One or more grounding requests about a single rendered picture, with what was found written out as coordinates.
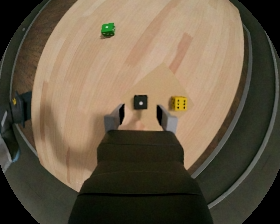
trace green die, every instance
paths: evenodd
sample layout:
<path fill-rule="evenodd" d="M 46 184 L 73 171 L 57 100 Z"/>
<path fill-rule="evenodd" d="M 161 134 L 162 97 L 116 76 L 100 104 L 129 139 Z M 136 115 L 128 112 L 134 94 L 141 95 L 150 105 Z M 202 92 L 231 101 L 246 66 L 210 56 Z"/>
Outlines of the green die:
<path fill-rule="evenodd" d="M 103 36 L 114 36 L 115 26 L 114 23 L 107 23 L 102 25 L 101 33 Z"/>

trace wood grain surface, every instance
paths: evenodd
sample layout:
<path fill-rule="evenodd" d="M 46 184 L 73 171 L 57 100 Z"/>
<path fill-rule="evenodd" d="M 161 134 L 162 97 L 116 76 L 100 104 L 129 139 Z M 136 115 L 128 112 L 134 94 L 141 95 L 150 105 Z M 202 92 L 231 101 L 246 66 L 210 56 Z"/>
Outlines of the wood grain surface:
<path fill-rule="evenodd" d="M 115 36 L 101 38 L 109 22 Z M 41 164 L 79 191 L 97 165 L 103 116 L 164 65 L 193 103 L 176 133 L 185 168 L 191 167 L 228 114 L 243 55 L 240 15 L 228 0 L 78 0 L 47 41 L 34 80 L 32 127 Z"/>

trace brown wooden floor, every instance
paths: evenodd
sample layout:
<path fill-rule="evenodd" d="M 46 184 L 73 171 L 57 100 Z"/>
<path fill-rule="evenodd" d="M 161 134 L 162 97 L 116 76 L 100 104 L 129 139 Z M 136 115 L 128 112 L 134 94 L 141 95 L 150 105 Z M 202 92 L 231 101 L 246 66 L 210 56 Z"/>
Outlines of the brown wooden floor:
<path fill-rule="evenodd" d="M 57 23 L 76 1 L 77 0 L 52 0 L 35 20 L 19 52 L 12 84 L 12 96 L 15 96 L 15 91 L 22 94 L 32 90 L 37 65 L 45 44 Z M 244 64 L 236 97 L 234 98 L 231 109 L 217 135 L 197 162 L 189 169 L 191 174 L 195 172 L 195 170 L 216 148 L 235 115 L 245 86 L 248 70 L 248 50 L 247 34 L 245 33 Z M 22 128 L 20 125 L 19 127 L 29 143 L 35 148 L 31 120 L 25 123 L 25 128 Z"/>

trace black die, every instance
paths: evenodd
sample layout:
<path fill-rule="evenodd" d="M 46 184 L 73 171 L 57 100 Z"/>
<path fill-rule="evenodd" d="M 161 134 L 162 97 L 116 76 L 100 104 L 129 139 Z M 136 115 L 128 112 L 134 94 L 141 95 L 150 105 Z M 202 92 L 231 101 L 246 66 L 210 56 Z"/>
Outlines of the black die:
<path fill-rule="evenodd" d="M 134 109 L 135 110 L 147 109 L 147 95 L 134 96 Z"/>

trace wooden table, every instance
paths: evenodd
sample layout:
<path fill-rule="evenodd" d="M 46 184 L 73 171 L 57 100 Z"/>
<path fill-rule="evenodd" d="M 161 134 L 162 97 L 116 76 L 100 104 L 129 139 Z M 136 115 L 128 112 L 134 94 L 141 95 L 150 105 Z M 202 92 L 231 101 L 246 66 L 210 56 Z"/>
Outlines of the wooden table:
<path fill-rule="evenodd" d="M 115 36 L 101 38 L 111 22 Z M 190 168 L 230 109 L 243 51 L 240 15 L 228 0 L 78 0 L 51 34 L 34 81 L 41 164 L 79 191 L 97 165 L 104 115 L 126 103 L 120 129 L 161 130 L 154 104 L 169 110 L 169 96 L 184 93 L 188 110 L 170 113 Z M 149 99 L 143 116 L 129 106 L 139 90 Z"/>

